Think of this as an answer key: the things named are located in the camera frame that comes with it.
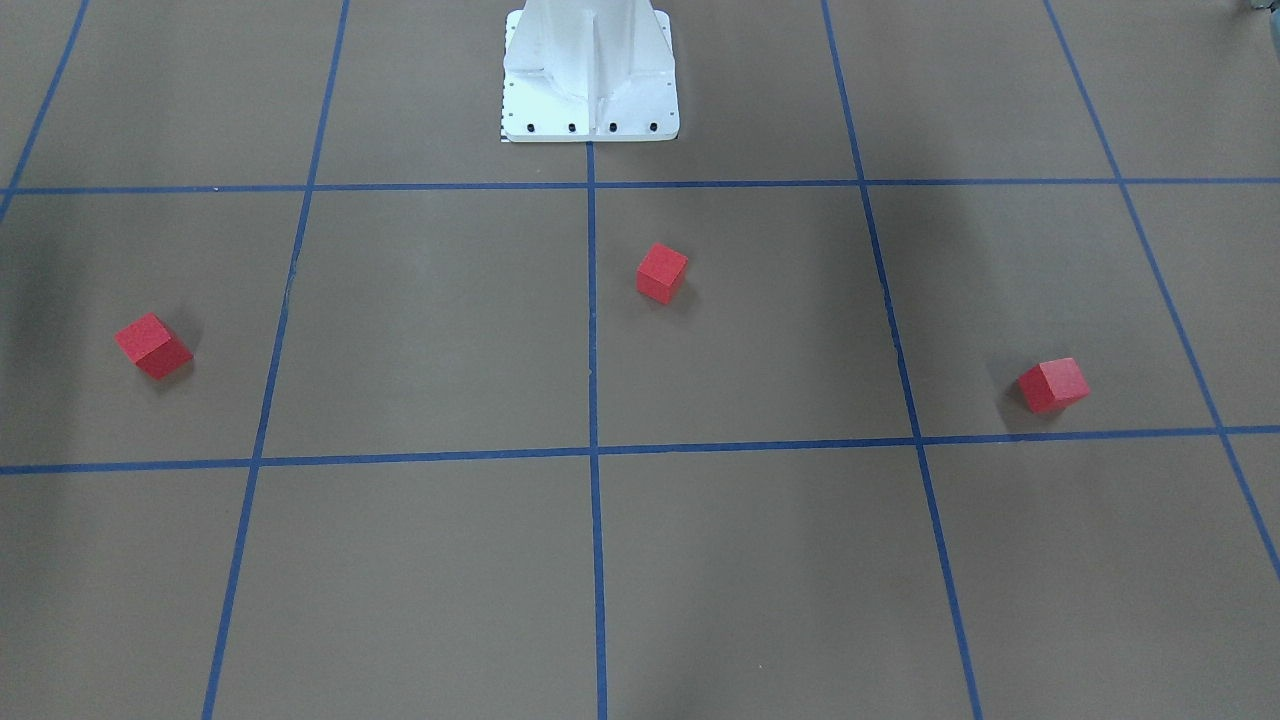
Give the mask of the red block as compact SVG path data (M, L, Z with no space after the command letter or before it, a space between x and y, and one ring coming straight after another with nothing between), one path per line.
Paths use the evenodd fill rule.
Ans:
M684 283L689 258L664 245L649 247L636 270L635 286L645 297L668 305Z
M189 347L154 313L119 329L114 340L129 361L154 380L165 380L195 360Z
M1016 386L1034 414L1059 413L1091 395L1091 386L1074 357L1037 363L1018 377Z

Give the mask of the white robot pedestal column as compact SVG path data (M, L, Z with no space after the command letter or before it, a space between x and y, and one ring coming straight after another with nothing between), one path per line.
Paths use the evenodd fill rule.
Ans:
M678 137L669 14L649 1L526 1L506 17L500 137L511 143Z

